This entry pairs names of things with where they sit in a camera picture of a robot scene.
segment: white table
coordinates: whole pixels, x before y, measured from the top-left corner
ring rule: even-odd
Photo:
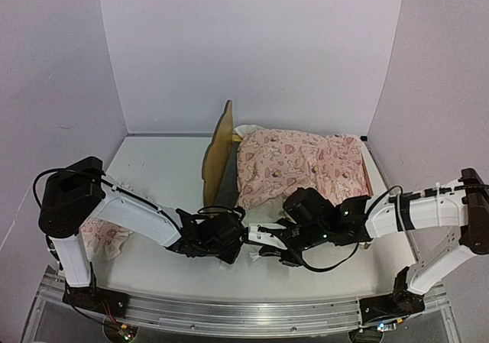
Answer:
[[[202,207],[202,159],[210,138],[128,137],[108,174],[161,205],[196,212]],[[385,190],[370,154],[365,163],[374,192]],[[317,267],[337,263],[353,246],[324,244],[304,253]],[[389,293],[394,278],[414,262],[404,234],[377,239],[373,245],[328,273],[285,267],[277,258],[252,261],[245,245],[233,265],[216,258],[190,259],[166,251],[133,234],[112,262],[94,260],[100,286],[133,293],[224,301],[294,301]]]

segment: robotic arm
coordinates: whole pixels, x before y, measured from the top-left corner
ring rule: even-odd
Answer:
[[[458,226],[425,259],[397,275],[389,295],[360,300],[364,326],[422,312],[423,295],[458,265],[477,254],[489,253],[489,193],[473,169],[462,171],[459,181],[398,196],[360,196],[334,207],[314,189],[299,188],[283,204],[294,220],[250,225],[245,212],[198,212],[160,207],[117,186],[103,176],[102,161],[88,157],[51,175],[45,186],[39,226],[56,248],[66,277],[64,301],[72,306],[122,317],[128,296],[97,288],[86,257],[79,227],[88,218],[100,218],[141,233],[167,250],[187,257],[217,257],[234,263],[243,243],[258,244],[261,256],[279,257],[291,267],[315,272],[337,267],[311,267],[302,252],[325,242],[343,246],[371,241],[392,232],[418,228]]]

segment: crumpled pink cloth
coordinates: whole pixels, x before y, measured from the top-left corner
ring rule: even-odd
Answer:
[[[337,205],[368,194],[361,141],[346,134],[257,130],[238,151],[238,205],[256,207],[298,187],[314,188]]]
[[[92,255],[111,260],[121,253],[121,246],[132,231],[113,223],[96,218],[88,218],[81,227],[83,243]]]

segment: white wall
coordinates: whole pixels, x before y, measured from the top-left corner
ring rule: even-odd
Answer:
[[[238,123],[366,134],[400,0],[101,0],[132,132]]]
[[[32,180],[110,160],[127,131],[99,0],[0,0],[0,23],[0,340],[12,343],[52,261]]]
[[[369,142],[389,180],[424,189],[474,167],[489,182],[489,0],[403,0]],[[424,251],[437,233],[417,235]],[[489,257],[444,280],[464,341],[489,337]]]

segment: black strap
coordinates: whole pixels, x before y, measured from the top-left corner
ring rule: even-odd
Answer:
[[[396,224],[397,224],[398,231],[403,231],[403,230],[408,231],[408,230],[415,229],[413,225],[413,221],[411,221],[410,202],[411,201],[409,196],[400,196],[399,207],[400,207],[400,216],[402,218],[401,220],[399,219],[399,212],[397,211],[397,199],[394,201],[395,210],[396,210]]]

